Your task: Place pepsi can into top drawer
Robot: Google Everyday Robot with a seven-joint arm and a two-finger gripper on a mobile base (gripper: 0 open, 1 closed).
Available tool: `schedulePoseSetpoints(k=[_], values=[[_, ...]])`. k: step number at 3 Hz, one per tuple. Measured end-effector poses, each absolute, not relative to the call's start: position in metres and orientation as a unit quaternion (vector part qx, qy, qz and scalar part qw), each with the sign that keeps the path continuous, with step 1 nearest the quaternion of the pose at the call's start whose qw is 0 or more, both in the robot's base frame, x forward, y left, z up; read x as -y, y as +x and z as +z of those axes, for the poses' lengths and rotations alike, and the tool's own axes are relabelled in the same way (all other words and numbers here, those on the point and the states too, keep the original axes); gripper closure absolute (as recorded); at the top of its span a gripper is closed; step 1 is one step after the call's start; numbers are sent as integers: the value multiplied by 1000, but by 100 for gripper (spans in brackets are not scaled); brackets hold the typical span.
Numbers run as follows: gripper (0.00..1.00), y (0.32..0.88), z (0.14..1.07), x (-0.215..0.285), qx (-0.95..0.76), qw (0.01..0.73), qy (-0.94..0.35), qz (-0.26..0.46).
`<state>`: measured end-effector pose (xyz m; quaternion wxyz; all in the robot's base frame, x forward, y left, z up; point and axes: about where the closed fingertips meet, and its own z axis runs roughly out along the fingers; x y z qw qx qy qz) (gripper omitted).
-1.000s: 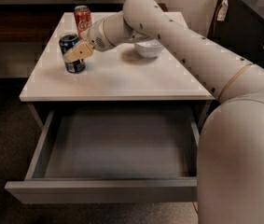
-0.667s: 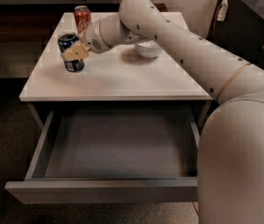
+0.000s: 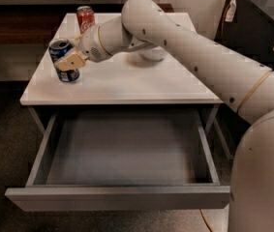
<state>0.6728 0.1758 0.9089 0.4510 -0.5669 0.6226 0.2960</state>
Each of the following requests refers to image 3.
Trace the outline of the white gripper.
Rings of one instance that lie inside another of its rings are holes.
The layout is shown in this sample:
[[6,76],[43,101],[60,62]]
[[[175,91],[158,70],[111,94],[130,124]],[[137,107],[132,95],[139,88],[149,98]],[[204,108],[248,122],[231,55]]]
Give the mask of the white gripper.
[[85,66],[89,59],[92,62],[102,62],[111,57],[107,53],[99,38],[100,25],[96,24],[87,29],[82,36],[71,39],[73,46],[78,46],[80,50],[72,48],[63,57],[59,58],[54,66],[60,71],[77,70]]

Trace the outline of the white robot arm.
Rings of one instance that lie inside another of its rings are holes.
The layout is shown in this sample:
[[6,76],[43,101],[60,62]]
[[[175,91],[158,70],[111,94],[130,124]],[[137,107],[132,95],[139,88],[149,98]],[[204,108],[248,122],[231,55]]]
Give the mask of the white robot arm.
[[233,162],[228,232],[274,232],[274,70],[176,24],[152,0],[128,0],[55,65],[78,69],[147,46],[163,48],[250,123]]

